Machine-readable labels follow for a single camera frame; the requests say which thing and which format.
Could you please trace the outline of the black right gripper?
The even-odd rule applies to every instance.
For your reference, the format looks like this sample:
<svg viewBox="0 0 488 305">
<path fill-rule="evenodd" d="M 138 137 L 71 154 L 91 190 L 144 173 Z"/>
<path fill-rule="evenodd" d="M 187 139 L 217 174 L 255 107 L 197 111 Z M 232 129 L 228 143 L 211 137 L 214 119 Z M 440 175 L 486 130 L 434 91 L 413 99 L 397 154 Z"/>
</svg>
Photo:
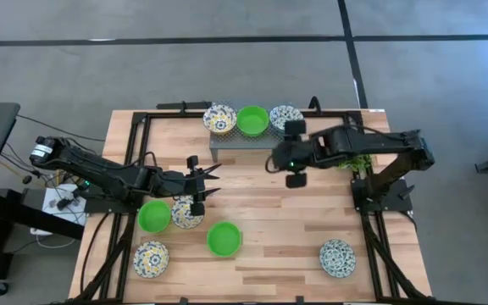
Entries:
<svg viewBox="0 0 488 305">
<path fill-rule="evenodd" d="M 309 165 L 312 144 L 302 139 L 305 132 L 304 120 L 286 121 L 284 140 L 271 153 L 272 174 L 281 171 L 292 172 L 292 175 L 286 176 L 287 188 L 300 188 L 307 184 L 307 174 L 304 170 Z"/>
</svg>

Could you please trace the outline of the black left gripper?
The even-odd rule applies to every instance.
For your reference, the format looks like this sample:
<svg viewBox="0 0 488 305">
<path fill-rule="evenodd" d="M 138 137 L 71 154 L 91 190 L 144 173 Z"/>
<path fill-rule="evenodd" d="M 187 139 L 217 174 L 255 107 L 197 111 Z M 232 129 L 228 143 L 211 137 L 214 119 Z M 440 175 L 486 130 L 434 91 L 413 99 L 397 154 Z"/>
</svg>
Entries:
<svg viewBox="0 0 488 305">
<path fill-rule="evenodd" d="M 219 188 L 206 190 L 204 180 L 217 180 L 219 177 L 212 173 L 221 166 L 215 164 L 206 169 L 198 168 L 198 156 L 192 155 L 186 160 L 188 175 L 174 170 L 166 170 L 161 174 L 164 182 L 164 190 L 171 196 L 191 196 L 191 216 L 203 216 L 205 214 L 205 199 L 219 191 Z"/>
</svg>

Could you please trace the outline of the teal bowl with patterned interior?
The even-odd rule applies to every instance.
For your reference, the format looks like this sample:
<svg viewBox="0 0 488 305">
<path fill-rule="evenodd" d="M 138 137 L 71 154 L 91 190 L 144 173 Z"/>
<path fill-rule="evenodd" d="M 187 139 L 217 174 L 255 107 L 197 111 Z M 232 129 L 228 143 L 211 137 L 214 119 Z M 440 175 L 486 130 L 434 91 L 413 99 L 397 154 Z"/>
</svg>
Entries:
<svg viewBox="0 0 488 305">
<path fill-rule="evenodd" d="M 328 275 L 341 279 L 353 273 L 357 259 L 355 252 L 346 242 L 332 239 L 320 248 L 319 263 Z"/>
<path fill-rule="evenodd" d="M 269 112 L 269 122 L 272 127 L 280 133 L 285 132 L 287 121 L 304 120 L 304 116 L 298 108 L 291 105 L 280 105 L 274 107 Z"/>
</svg>

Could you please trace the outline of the yellow bowl with floral interior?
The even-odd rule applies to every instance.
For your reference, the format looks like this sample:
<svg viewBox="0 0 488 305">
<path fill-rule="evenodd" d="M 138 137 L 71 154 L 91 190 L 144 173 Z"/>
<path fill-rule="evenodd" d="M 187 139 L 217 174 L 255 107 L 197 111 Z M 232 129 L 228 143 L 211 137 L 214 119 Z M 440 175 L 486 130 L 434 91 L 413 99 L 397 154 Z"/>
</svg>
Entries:
<svg viewBox="0 0 488 305">
<path fill-rule="evenodd" d="M 203 219 L 203 215 L 192 216 L 191 205 L 193 204 L 192 197 L 179 197 L 171 208 L 171 219 L 174 225 L 184 230 L 190 230 L 199 226 Z"/>
<path fill-rule="evenodd" d="M 142 278 L 159 277 L 169 267 L 169 250 L 159 241 L 142 243 L 133 257 L 132 267 Z"/>
<path fill-rule="evenodd" d="M 202 117 L 204 127 L 211 133 L 223 135 L 236 126 L 236 111 L 224 104 L 213 104 Z"/>
</svg>

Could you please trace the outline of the green plastic bowl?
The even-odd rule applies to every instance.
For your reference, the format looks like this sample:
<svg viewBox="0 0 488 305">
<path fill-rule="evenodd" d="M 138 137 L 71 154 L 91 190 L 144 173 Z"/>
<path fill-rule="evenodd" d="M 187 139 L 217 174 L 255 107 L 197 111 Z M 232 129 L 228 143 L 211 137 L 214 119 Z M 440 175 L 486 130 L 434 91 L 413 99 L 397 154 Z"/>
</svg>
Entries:
<svg viewBox="0 0 488 305">
<path fill-rule="evenodd" d="M 171 220 L 171 209 L 165 201 L 146 202 L 139 209 L 137 222 L 148 233 L 159 233 L 167 228 Z"/>
<path fill-rule="evenodd" d="M 236 124 L 245 136 L 260 136 L 269 126 L 269 114 L 265 108 L 246 106 L 238 111 Z"/>
<path fill-rule="evenodd" d="M 241 231 L 231 222 L 218 222 L 208 230 L 208 249 L 218 257 L 233 256 L 238 252 L 241 243 Z"/>
</svg>

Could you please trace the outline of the grey perforated metal rack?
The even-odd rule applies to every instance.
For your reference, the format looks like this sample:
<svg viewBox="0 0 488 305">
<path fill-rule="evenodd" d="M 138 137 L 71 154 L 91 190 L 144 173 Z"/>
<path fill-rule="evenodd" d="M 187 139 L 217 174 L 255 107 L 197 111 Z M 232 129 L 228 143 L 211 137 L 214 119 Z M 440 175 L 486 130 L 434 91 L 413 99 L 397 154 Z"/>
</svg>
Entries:
<svg viewBox="0 0 488 305">
<path fill-rule="evenodd" d="M 209 150 L 217 163 L 219 150 L 264 150 L 272 149 L 283 141 L 283 133 L 271 125 L 259 136 L 246 136 L 237 127 L 223 135 L 210 134 Z"/>
</svg>

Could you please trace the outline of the green plant in white pot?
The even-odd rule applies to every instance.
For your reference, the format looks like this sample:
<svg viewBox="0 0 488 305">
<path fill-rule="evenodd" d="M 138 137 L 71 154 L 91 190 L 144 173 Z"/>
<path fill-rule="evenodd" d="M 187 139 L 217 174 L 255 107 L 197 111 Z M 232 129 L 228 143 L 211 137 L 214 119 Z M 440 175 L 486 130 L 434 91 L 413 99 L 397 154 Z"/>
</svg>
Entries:
<svg viewBox="0 0 488 305">
<path fill-rule="evenodd" d="M 343 161 L 338 165 L 341 169 L 350 169 L 353 173 L 365 172 L 372 165 L 372 159 L 369 155 L 359 155 L 357 157 Z"/>
</svg>

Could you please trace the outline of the white power strip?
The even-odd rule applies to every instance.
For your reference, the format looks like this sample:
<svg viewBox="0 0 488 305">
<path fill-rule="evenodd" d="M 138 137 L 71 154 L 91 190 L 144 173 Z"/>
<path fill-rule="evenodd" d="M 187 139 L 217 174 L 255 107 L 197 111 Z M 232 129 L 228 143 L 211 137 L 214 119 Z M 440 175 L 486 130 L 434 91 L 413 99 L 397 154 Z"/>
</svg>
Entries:
<svg viewBox="0 0 488 305">
<path fill-rule="evenodd" d="M 86 199 L 80 197 L 78 191 L 78 186 L 75 184 L 48 187 L 45 191 L 42 211 L 84 226 Z"/>
</svg>

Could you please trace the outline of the black aluminium table frame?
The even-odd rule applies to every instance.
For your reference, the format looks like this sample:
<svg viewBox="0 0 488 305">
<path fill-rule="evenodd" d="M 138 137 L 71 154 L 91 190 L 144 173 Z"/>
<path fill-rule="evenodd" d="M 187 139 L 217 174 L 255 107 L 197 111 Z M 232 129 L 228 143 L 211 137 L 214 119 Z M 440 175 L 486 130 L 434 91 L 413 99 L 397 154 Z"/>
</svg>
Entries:
<svg viewBox="0 0 488 305">
<path fill-rule="evenodd" d="M 103 156 L 125 161 L 130 136 L 132 157 L 141 154 L 147 136 L 152 151 L 164 169 L 187 172 L 186 158 L 199 157 L 200 167 L 213 165 L 209 150 L 210 133 L 202 116 L 191 118 L 177 110 L 114 110 Z M 373 301 L 374 282 L 368 260 L 362 221 L 353 207 L 348 169 L 310 169 L 307 186 L 287 189 L 286 174 L 270 175 L 264 170 L 269 151 L 222 150 L 223 164 L 208 180 L 207 188 L 220 190 L 206 201 L 206 216 L 194 229 L 175 225 L 159 234 L 144 232 L 133 221 L 130 259 L 126 275 L 120 276 L 121 257 L 106 279 L 108 298 L 121 296 L 124 303 L 178 302 L 306 302 Z M 80 294 L 102 267 L 111 237 L 114 215 L 103 222 L 92 243 L 85 271 L 86 250 L 103 214 L 88 217 L 80 244 L 68 296 Z M 383 223 L 391 255 L 414 286 L 431 296 L 419 240 L 407 216 L 385 211 Z M 213 255 L 207 246 L 208 229 L 220 222 L 238 226 L 242 236 L 239 251 L 231 257 Z M 348 243 L 356 253 L 357 265 L 348 277 L 337 279 L 323 271 L 319 249 L 328 240 Z M 160 241 L 169 249 L 169 267 L 159 277 L 144 279 L 132 267 L 134 251 L 146 241 Z"/>
</svg>

